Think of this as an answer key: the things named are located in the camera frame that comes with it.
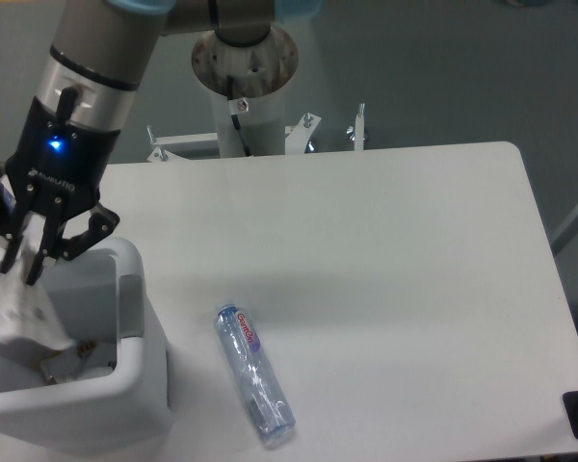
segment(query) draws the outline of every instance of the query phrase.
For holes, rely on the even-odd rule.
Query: metal bracket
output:
[[[321,118],[317,115],[306,113],[295,126],[285,127],[285,154],[303,154],[312,139],[312,135],[319,126]],[[159,137],[152,134],[152,127],[147,128],[150,139],[150,147],[153,149],[147,157],[149,162],[186,161],[192,158],[184,158],[169,152],[171,151],[202,151],[218,149],[219,138],[216,133],[203,133],[197,135],[183,135],[178,137]]]
[[[561,250],[578,234],[578,203],[571,209],[564,220],[552,233],[550,248],[553,255],[557,256]]]

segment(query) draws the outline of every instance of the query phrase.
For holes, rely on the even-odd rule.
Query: white cloth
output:
[[[22,281],[23,265],[19,259],[0,274],[0,343],[25,338],[56,350],[73,346],[40,282],[29,286]]]

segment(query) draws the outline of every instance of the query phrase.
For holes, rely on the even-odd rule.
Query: white plastic bin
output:
[[[144,282],[139,252],[117,238],[45,270],[41,283],[68,335],[116,343],[118,364],[104,377],[45,386],[38,370],[47,350],[0,346],[0,433],[52,449],[101,449],[171,428],[168,343]]]

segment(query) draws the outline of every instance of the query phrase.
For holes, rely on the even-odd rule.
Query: white table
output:
[[[171,341],[175,425],[106,461],[461,461],[578,451],[578,340],[508,143],[110,166]],[[250,309],[298,420],[265,450],[212,328]],[[0,461],[78,460],[0,435]]]

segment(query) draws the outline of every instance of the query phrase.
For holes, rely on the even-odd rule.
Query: bolt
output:
[[[156,143],[156,137],[152,133],[152,126],[151,125],[147,126],[147,136],[150,138],[150,144]]]
[[[244,111],[247,111],[249,109],[249,102],[246,99],[242,98],[240,101],[238,101],[236,107],[238,108],[238,111],[243,113]]]
[[[315,117],[313,117],[311,113],[306,113],[306,115],[304,116],[304,127],[310,128],[310,125],[312,125],[312,121],[314,119]]]

